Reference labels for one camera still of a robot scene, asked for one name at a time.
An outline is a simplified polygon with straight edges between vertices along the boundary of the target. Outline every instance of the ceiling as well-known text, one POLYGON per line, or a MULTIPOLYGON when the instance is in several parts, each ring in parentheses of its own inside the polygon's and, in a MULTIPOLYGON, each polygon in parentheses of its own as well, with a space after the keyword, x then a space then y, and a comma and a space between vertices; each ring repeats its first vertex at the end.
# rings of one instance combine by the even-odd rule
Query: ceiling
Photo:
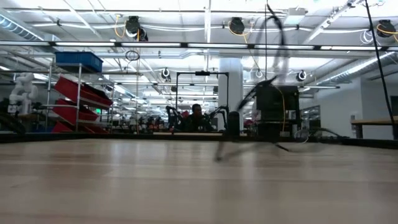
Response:
MULTIPOLYGON (((285 38, 288 44, 302 45, 369 45, 362 38, 364 31, 369 28, 369 20, 366 8, 360 0, 356 7, 348 9, 312 40, 306 42, 320 24, 325 22, 330 14, 344 6, 347 0, 269 0, 269 5, 281 19, 287 17, 289 8, 304 8, 307 10, 305 17, 299 22, 299 29, 295 25, 285 25, 285 38)), ((267 40, 263 32, 258 31, 264 20, 265 1, 260 0, 212 0, 211 12, 208 12, 209 0, 146 0, 146 1, 125 1, 125 0, 3 0, 0 14, 7 14, 13 21, 23 24, 26 29, 45 37, 47 34, 55 35, 62 41, 124 41, 130 42, 132 39, 123 36, 123 24, 128 16, 139 16, 140 23, 144 26, 149 42, 211 42, 211 43, 234 43, 244 44, 245 39, 241 36, 233 35, 227 26, 232 17, 242 17, 246 26, 247 42, 252 44, 278 44, 280 34, 272 22, 267 23, 267 40)), ((393 25, 398 24, 396 13, 396 3, 393 0, 369 0, 372 6, 371 14, 376 23, 380 19, 390 19, 393 25)), ((1 40, 23 40, 18 35, 0 29, 1 40)), ((376 38, 381 45, 397 45, 394 38, 376 38)), ((34 59, 40 63, 50 64, 52 54, 43 49, 30 47, 3 47, 0 49, 2 66, 12 69, 21 69, 21 66, 37 68, 34 62, 24 60, 20 57, 10 56, 10 50, 14 50, 34 59)), ((137 76, 127 73, 142 73, 138 82, 162 82, 161 73, 164 68, 170 70, 172 83, 175 82, 176 72, 194 72, 207 68, 207 58, 205 49, 140 49, 142 59, 140 64, 127 61, 124 58, 129 48, 104 48, 104 47, 80 47, 68 48, 64 50, 85 50, 93 51, 101 55, 104 60, 103 70, 117 72, 122 70, 125 75, 111 75, 110 79, 119 83, 137 82, 137 76)), ((248 50, 243 49, 217 49, 210 51, 209 70, 218 70, 220 58, 238 57, 241 58, 243 65, 244 82, 253 84, 260 80, 255 73, 257 65, 248 50)), ((268 57, 261 52, 254 52, 254 59, 258 66, 265 70, 271 68, 275 52, 269 51, 268 57)), ((318 77, 325 77, 332 71, 354 62, 358 59, 373 57, 374 52, 316 52, 316 51, 294 51, 290 52, 289 75, 286 83, 289 85, 302 85, 295 80, 295 74, 304 70, 314 80, 318 77)), ((184 83, 210 83, 217 84, 216 77, 196 77, 194 75, 180 77, 180 82, 184 83)), ((164 96, 173 95, 170 88, 163 86, 159 90, 151 86, 121 85, 126 91, 146 98, 149 106, 154 105, 152 110, 159 110, 170 102, 164 96)), ((306 93, 313 94, 317 90, 310 90, 306 93)), ((206 110, 211 110, 217 106, 216 100, 196 100, 195 96, 188 95, 212 95, 213 87, 191 86, 179 90, 180 94, 187 95, 184 103, 201 103, 206 106, 206 110)), ((121 94, 118 98, 128 96, 121 94)))

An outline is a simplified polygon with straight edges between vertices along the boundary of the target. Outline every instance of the white column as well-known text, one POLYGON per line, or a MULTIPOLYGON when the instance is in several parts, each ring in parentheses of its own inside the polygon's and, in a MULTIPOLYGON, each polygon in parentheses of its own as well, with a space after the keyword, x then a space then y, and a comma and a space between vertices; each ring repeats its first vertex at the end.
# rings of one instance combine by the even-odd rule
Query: white column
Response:
MULTIPOLYGON (((221 58, 218 67, 219 72, 229 72, 229 97, 228 106, 230 111, 236 111, 243 98, 243 68, 240 58, 221 58)), ((227 78, 218 75, 218 106, 226 105, 227 102, 227 78)), ((218 129, 224 129, 222 115, 218 116, 218 129)), ((241 129, 243 129, 243 114, 241 113, 241 129)))

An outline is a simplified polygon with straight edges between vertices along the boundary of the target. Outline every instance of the blue bin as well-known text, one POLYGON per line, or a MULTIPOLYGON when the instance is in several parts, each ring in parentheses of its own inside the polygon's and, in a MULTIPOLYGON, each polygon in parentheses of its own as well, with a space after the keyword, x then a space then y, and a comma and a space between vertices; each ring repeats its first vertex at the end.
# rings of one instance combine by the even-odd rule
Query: blue bin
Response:
POLYGON ((82 64, 83 73, 98 73, 102 72, 103 61, 91 52, 56 52, 55 63, 68 72, 78 73, 82 64))

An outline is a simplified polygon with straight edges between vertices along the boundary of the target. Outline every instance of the man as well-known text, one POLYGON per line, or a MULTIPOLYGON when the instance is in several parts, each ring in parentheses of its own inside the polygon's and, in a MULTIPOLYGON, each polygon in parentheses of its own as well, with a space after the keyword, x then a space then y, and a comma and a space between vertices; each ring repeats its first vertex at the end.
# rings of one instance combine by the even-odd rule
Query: man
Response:
POLYGON ((185 120, 185 131, 212 131, 211 124, 203 119, 201 114, 201 106, 199 104, 192 105, 192 114, 185 120))

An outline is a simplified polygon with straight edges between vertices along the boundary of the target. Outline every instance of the pillar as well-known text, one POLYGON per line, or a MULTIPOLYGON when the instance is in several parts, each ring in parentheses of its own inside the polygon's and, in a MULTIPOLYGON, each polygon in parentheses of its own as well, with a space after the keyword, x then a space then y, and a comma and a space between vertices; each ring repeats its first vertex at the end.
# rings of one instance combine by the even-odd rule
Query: pillar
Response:
MULTIPOLYGON (((240 58, 221 58, 218 67, 219 72, 229 72, 229 97, 228 106, 230 111, 236 111, 243 98, 243 68, 240 58)), ((227 77, 218 76, 218 106, 227 104, 227 77)), ((241 115, 241 130, 243 129, 243 111, 241 115)), ((224 129, 222 115, 218 116, 218 130, 224 129)))

